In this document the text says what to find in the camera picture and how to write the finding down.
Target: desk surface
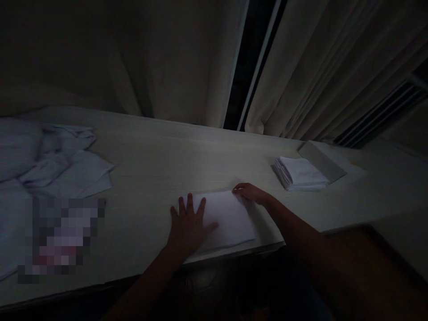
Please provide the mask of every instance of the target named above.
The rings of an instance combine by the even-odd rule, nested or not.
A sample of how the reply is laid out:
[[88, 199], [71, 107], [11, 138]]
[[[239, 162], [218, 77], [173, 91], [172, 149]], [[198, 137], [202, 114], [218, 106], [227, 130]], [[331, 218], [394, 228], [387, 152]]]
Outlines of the desk surface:
[[[188, 192], [251, 182], [321, 232], [428, 205], [426, 164], [384, 142], [372, 152], [344, 150], [370, 172], [353, 185], [286, 192], [271, 165], [279, 156], [299, 157], [301, 141], [76, 107], [47, 107], [22, 118], [93, 127], [98, 140], [91, 150], [117, 167], [111, 172], [113, 188], [97, 195], [107, 199], [105, 219], [76, 275], [52, 276], [37, 285], [17, 284], [12, 275], [0, 282], [0, 306], [141, 274], [166, 244], [169, 207]], [[259, 206], [256, 211], [255, 240], [186, 262], [282, 242], [267, 212]]]

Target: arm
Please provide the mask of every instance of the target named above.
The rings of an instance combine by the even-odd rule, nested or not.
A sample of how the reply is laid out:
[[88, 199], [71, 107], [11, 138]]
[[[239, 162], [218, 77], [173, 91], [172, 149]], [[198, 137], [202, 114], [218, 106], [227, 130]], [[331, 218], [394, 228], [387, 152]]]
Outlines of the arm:
[[[364, 271], [346, 251], [334, 246], [325, 236], [297, 217], [272, 195], [249, 183], [235, 186], [233, 193], [262, 205], [278, 226], [285, 243], [308, 276], [324, 288], [336, 303], [340, 317], [347, 320], [385, 318], [390, 315], [387, 302], [376, 292]], [[331, 291], [339, 287], [340, 293]]]
[[193, 210], [193, 197], [187, 197], [187, 211], [183, 198], [179, 198], [180, 215], [171, 207], [172, 226], [168, 243], [141, 277], [122, 295], [103, 321], [145, 320], [157, 298], [167, 286], [184, 260], [195, 252], [217, 227], [212, 223], [203, 227], [206, 199], [203, 198], [197, 213]]

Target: person's left arm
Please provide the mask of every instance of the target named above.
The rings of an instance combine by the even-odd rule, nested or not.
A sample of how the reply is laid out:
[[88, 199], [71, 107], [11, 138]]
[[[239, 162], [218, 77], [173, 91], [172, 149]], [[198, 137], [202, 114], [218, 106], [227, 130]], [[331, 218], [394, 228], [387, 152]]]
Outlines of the person's left arm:
[[161, 250], [141, 277], [125, 292], [113, 308], [104, 316], [108, 320], [144, 320], [150, 313], [162, 291], [184, 260], [195, 252], [217, 227], [217, 223], [203, 226], [206, 199], [198, 211], [193, 210], [193, 197], [187, 197], [187, 210], [183, 198], [179, 198], [179, 212], [171, 207], [172, 226], [167, 245]]

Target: stack of folded napkins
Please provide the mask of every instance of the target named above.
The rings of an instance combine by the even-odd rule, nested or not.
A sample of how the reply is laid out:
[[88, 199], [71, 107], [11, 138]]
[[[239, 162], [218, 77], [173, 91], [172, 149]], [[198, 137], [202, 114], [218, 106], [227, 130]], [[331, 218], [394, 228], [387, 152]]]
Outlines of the stack of folded napkins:
[[329, 182], [321, 172], [305, 158], [276, 159], [273, 166], [286, 190], [317, 191]]

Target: finger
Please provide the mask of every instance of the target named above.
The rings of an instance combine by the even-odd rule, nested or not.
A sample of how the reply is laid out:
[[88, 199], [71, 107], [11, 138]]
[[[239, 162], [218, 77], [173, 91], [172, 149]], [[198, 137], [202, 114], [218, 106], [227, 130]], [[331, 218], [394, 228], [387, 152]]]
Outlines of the finger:
[[201, 220], [204, 218], [205, 203], [206, 203], [206, 198], [203, 198], [203, 199], [201, 200], [201, 203], [199, 204], [198, 212], [196, 213], [196, 215], [197, 215]]
[[177, 210], [175, 209], [174, 206], [171, 207], [170, 212], [171, 212], [171, 217], [173, 219], [173, 222], [177, 221], [178, 220], [178, 213], [177, 213]]
[[187, 214], [195, 214], [193, 212], [193, 196], [192, 193], [187, 195]]
[[183, 197], [178, 199], [178, 207], [180, 211], [180, 217], [184, 217], [186, 215], [186, 208], [184, 207]]
[[214, 232], [217, 227], [218, 227], [217, 222], [211, 223], [210, 225], [204, 227], [205, 238], [207, 238], [212, 232]]
[[233, 189], [240, 189], [240, 188], [248, 187], [249, 185], [250, 183], [239, 183]]
[[244, 196], [245, 190], [243, 190], [243, 189], [233, 189], [232, 193]]

